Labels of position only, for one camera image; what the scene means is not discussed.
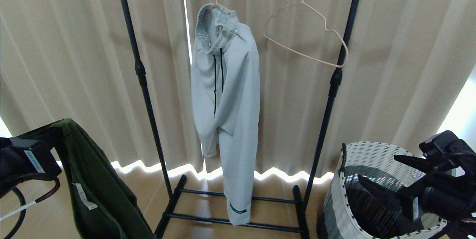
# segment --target dark green cloth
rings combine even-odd
[[[76,227],[84,239],[154,239],[136,196],[119,178],[101,148],[72,119],[50,127],[61,127],[64,139],[56,148],[68,179]],[[88,209],[73,183],[80,183]]]

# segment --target tile floor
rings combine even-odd
[[[131,188],[138,198],[138,205],[152,230],[157,226],[162,212],[167,206],[168,197],[164,180],[160,171],[145,173],[136,168],[130,173],[122,174],[121,178]],[[190,172],[186,173],[186,188],[209,191],[222,191],[222,178],[213,180],[197,180]],[[171,178],[172,187],[177,185],[180,176]],[[27,210],[25,221],[14,239],[79,239],[72,215],[70,195],[66,188],[66,178],[60,175],[61,188],[47,200]],[[276,198],[292,199],[292,187],[299,185],[301,192],[306,187],[305,180],[286,183],[281,178],[272,175],[262,181],[255,180],[253,194]],[[316,217],[325,199],[330,180],[323,184],[314,185],[311,200],[307,210],[308,226],[311,238],[316,236]],[[34,200],[53,186],[53,183],[29,181],[19,186],[28,201]],[[2,215],[18,207],[14,194],[5,195],[0,200]],[[196,194],[182,194],[175,209],[176,213],[196,214],[204,217],[219,217],[226,219],[225,199],[223,197],[208,197]],[[4,238],[15,222],[17,215],[0,222],[0,238]],[[297,226],[296,212],[293,205],[253,201],[252,222],[263,222],[277,225]],[[165,239],[298,239],[298,234],[289,232],[255,229],[250,227],[233,227],[223,224],[192,222],[189,220],[172,219],[164,235]]]

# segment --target beige curtain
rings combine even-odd
[[[186,1],[193,43],[198,9],[212,0]],[[219,1],[251,27],[260,50],[257,170],[309,171],[333,68],[263,37],[270,14],[299,0]],[[350,0],[306,1],[343,34]],[[129,6],[168,168],[200,171],[183,0]],[[472,0],[361,0],[318,174],[333,169],[342,142],[416,152],[437,131],[476,61],[474,11]],[[0,15],[0,114],[14,135],[71,117],[111,161],[158,162],[119,0],[0,0]],[[335,62],[339,41],[322,24],[296,7],[268,32]]]

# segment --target woven basket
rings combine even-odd
[[[358,174],[393,191],[423,176],[395,161],[394,155],[411,156],[399,146],[381,142],[343,145],[340,165],[318,220],[319,239],[428,239],[447,225],[434,214],[425,214],[418,222],[408,221],[401,212],[393,215],[360,185]]]

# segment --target clothing rack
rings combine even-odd
[[[352,0],[350,4],[350,11],[347,18],[347,24],[345,26],[345,32],[344,32],[344,42],[347,44],[347,46],[349,45],[350,36],[352,34],[352,28],[354,27],[358,4],[359,4],[359,0]],[[121,0],[121,5],[122,5],[122,10],[124,12],[124,18],[126,20],[126,26],[129,33],[129,39],[131,40],[131,46],[132,46],[132,51],[133,51],[134,60],[135,60],[136,74],[138,76],[138,80],[142,88],[142,93],[144,95],[148,118],[152,128],[155,144],[157,146],[158,157],[160,159],[160,164],[162,166],[162,173],[164,174],[165,186],[167,187],[167,192],[169,197],[167,208],[165,209],[165,212],[163,212],[162,214],[162,219],[160,219],[160,222],[157,225],[157,228],[155,229],[154,235],[157,238],[162,238],[165,232],[165,229],[167,228],[168,222],[170,221],[171,218],[189,219],[189,220],[195,220],[198,222],[231,224],[229,220],[227,219],[216,219],[213,217],[199,217],[199,216],[193,216],[193,215],[174,213],[175,206],[177,205],[177,202],[179,201],[180,195],[182,193],[194,193],[194,194],[204,194],[204,195],[213,195],[213,196],[225,196],[225,195],[221,192],[186,189],[184,188],[185,183],[187,181],[187,177],[185,175],[182,175],[182,177],[180,178],[178,182],[177,187],[175,188],[174,191],[172,191],[172,187],[170,186],[170,180],[168,178],[167,167],[165,166],[165,158],[162,151],[162,146],[160,144],[160,138],[159,138],[159,134],[157,130],[157,124],[155,122],[152,103],[150,101],[150,96],[149,96],[149,92],[147,88],[147,80],[145,76],[146,71],[145,71],[144,65],[142,64],[141,57],[139,55],[137,41],[134,34],[134,27],[132,25],[131,13],[129,12],[129,5],[127,0]],[[342,46],[340,49],[340,54],[338,57],[337,64],[342,65],[344,62],[344,58],[345,58],[345,49]],[[314,159],[312,163],[311,173],[309,174],[308,186],[304,194],[304,199],[301,198],[301,191],[299,190],[299,187],[297,185],[293,187],[293,195],[294,195],[293,200],[260,197],[260,196],[252,197],[252,200],[262,200],[262,201],[270,201],[270,202],[277,202],[277,203],[294,204],[296,206],[298,227],[279,226],[279,225],[271,225],[271,224],[263,224],[263,223],[248,223],[243,226],[256,227],[260,229],[279,230],[283,232],[299,233],[301,236],[301,239],[309,239],[308,224],[306,222],[306,208],[309,202],[309,196],[311,195],[311,188],[312,188],[314,177],[316,175],[318,161],[320,158],[322,147],[324,145],[324,139],[326,137],[326,132],[328,129],[328,124],[329,124],[329,120],[330,120],[330,116],[332,112],[332,107],[334,105],[334,100],[337,95],[338,88],[340,86],[341,81],[342,81],[342,68],[336,68],[330,80],[328,101],[326,104],[326,110],[324,112],[324,116],[323,116],[323,120],[321,124],[318,142],[316,144],[316,150],[315,150]]]

